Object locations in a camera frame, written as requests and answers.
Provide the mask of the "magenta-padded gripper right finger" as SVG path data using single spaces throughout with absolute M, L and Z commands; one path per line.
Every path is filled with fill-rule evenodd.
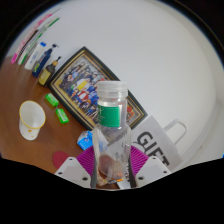
M 170 174 L 170 170 L 157 156 L 148 157 L 136 147 L 131 147 L 129 181 L 132 188 L 143 187 Z

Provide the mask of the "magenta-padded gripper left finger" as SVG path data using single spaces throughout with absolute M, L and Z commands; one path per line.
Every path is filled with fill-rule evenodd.
M 77 157 L 63 151 L 54 153 L 55 175 L 84 188 L 95 187 L 95 156 L 92 147 Z

